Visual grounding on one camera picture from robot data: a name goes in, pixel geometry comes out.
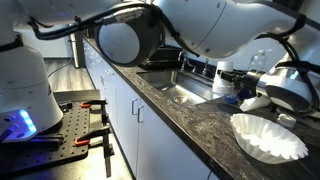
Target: kitchen counter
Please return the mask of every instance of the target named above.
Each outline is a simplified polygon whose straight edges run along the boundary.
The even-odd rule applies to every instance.
[[[93,39],[86,39],[98,52]],[[139,67],[119,67],[115,71],[141,96],[159,117],[193,150],[220,179],[319,179],[320,132],[297,124],[293,132],[307,145],[309,156],[277,165],[260,162],[238,145],[230,117],[242,113],[238,106],[221,99],[193,106],[180,106],[145,82]],[[276,119],[269,109],[251,114]]]

